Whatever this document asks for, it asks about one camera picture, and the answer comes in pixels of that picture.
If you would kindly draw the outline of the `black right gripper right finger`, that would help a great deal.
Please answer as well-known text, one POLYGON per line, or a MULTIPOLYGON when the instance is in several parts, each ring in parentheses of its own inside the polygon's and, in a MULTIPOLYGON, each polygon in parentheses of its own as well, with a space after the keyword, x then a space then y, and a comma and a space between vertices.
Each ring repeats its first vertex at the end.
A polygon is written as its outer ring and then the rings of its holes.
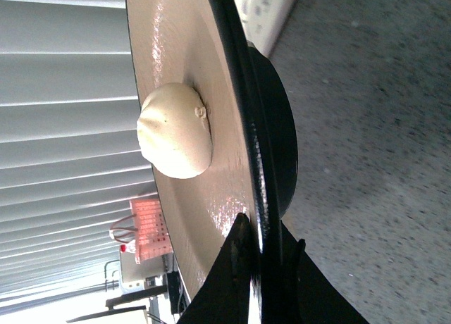
POLYGON ((332 286, 297 240, 281 225, 285 296, 289 318, 295 323, 367 323, 332 286))

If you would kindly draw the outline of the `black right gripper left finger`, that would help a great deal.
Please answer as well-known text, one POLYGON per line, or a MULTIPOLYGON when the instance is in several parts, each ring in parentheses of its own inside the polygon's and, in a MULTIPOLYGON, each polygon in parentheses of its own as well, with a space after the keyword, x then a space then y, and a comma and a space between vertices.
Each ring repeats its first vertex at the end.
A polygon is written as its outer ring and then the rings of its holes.
POLYGON ((239 213, 209 274, 179 323, 247 323, 256 270, 249 218, 239 213))

